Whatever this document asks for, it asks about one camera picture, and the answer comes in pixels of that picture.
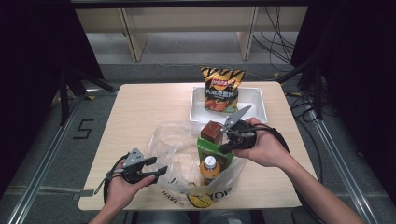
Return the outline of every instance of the brown box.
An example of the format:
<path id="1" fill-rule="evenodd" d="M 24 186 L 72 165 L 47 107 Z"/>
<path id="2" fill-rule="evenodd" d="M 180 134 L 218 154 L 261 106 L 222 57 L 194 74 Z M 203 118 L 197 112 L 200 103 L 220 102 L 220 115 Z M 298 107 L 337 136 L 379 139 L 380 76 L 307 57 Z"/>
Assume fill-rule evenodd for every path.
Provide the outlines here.
<path id="1" fill-rule="evenodd" d="M 221 125 L 215 121 L 210 120 L 206 126 L 201 130 L 201 137 L 216 145 L 222 144 L 223 133 L 221 132 Z"/>

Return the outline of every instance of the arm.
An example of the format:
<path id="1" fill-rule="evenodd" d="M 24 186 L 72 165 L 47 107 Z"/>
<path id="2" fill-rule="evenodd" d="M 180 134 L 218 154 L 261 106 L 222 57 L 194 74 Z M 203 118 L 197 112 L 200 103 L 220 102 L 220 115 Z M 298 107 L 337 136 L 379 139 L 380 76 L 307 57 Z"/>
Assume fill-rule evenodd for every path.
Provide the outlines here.
<path id="1" fill-rule="evenodd" d="M 253 125 L 260 122 L 252 118 L 248 119 L 247 123 Z M 345 203 L 309 174 L 272 134 L 257 131 L 257 142 L 253 148 L 234 150 L 233 154 L 248 158 L 262 166 L 280 168 L 325 223 L 363 223 Z"/>
<path id="2" fill-rule="evenodd" d="M 122 163 L 123 161 L 119 163 L 117 169 L 121 168 Z M 117 214 L 131 203 L 136 193 L 151 183 L 154 178 L 155 176 L 151 175 L 136 184 L 130 184 L 122 176 L 113 175 L 108 186 L 106 204 L 90 224 L 111 223 Z"/>

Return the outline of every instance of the human hand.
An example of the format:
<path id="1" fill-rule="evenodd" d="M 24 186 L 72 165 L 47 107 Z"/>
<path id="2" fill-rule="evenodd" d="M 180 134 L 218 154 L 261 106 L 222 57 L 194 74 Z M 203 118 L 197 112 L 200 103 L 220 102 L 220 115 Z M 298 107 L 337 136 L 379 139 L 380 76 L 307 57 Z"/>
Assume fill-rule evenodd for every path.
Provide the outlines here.
<path id="1" fill-rule="evenodd" d="M 116 170 L 122 168 L 123 163 L 124 161 L 121 161 L 117 165 Z M 107 190 L 106 204 L 122 210 L 131 203 L 132 199 L 139 190 L 150 184 L 154 179 L 155 176 L 151 175 L 142 179 L 136 184 L 130 184 L 126 182 L 119 174 L 113 174 Z"/>
<path id="2" fill-rule="evenodd" d="M 256 118 L 247 119 L 251 126 L 260 124 Z M 233 154 L 237 157 L 247 158 L 262 166 L 281 167 L 291 155 L 277 141 L 277 139 L 267 131 L 257 131 L 256 145 L 251 149 L 236 149 Z"/>

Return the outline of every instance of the white tray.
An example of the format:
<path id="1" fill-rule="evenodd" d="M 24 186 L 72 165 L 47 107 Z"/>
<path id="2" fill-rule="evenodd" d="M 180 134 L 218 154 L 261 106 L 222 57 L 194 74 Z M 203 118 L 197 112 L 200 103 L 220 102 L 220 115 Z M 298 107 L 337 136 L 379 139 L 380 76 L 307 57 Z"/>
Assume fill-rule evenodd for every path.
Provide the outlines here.
<path id="1" fill-rule="evenodd" d="M 251 105 L 249 111 L 241 119 L 256 117 L 262 123 L 267 123 L 262 90 L 260 88 L 238 88 L 238 108 Z M 208 123 L 210 120 L 224 123 L 231 113 L 217 112 L 205 109 L 205 87 L 193 87 L 190 107 L 190 121 Z"/>

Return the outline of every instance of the bottle cap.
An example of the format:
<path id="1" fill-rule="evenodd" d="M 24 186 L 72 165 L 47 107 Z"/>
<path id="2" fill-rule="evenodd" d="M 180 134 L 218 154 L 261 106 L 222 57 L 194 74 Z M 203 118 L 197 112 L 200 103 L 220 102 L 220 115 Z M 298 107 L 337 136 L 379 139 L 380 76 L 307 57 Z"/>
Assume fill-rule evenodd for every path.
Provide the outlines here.
<path id="1" fill-rule="evenodd" d="M 205 167 L 207 169 L 213 169 L 216 167 L 216 158 L 212 157 L 212 156 L 207 156 L 205 158 Z"/>

